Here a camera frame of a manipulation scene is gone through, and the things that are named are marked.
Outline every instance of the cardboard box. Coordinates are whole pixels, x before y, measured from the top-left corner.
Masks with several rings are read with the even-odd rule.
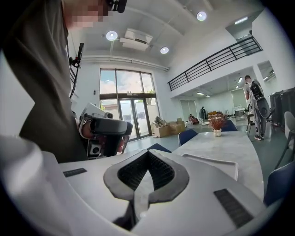
[[[155,136],[158,136],[159,138],[169,136],[171,134],[170,126],[163,126],[154,128]]]
[[[175,121],[170,122],[169,126],[170,126],[172,134],[179,134],[185,131],[185,124],[181,118],[178,118],[176,122]]]

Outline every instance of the sky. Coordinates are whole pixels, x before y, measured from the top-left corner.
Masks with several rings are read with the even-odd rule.
[[[117,71],[118,93],[142,93],[140,74],[130,71]],[[153,90],[150,74],[142,73],[144,92]],[[116,93],[115,71],[102,70],[100,73],[100,94]]]

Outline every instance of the air conditioning unit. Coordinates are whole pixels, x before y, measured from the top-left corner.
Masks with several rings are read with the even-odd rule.
[[[140,51],[145,51],[153,37],[139,30],[128,28],[125,33],[125,38],[120,38],[123,47],[128,47]]]

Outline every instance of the trash bin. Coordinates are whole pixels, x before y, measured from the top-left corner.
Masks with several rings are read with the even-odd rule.
[[[271,100],[271,109],[275,109],[275,112],[271,115],[271,119],[273,123],[277,125],[282,124],[282,100],[281,100],[281,93],[283,91],[279,91],[270,95]]]
[[[284,90],[280,95],[282,100],[282,125],[285,127],[285,112],[291,112],[295,116],[295,88]]]

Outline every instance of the camera lens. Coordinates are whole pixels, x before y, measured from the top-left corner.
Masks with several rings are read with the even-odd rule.
[[[100,149],[98,147],[93,148],[92,152],[94,154],[97,154],[100,151]]]
[[[107,117],[108,117],[109,119],[112,119],[112,118],[113,118],[113,114],[108,113]]]

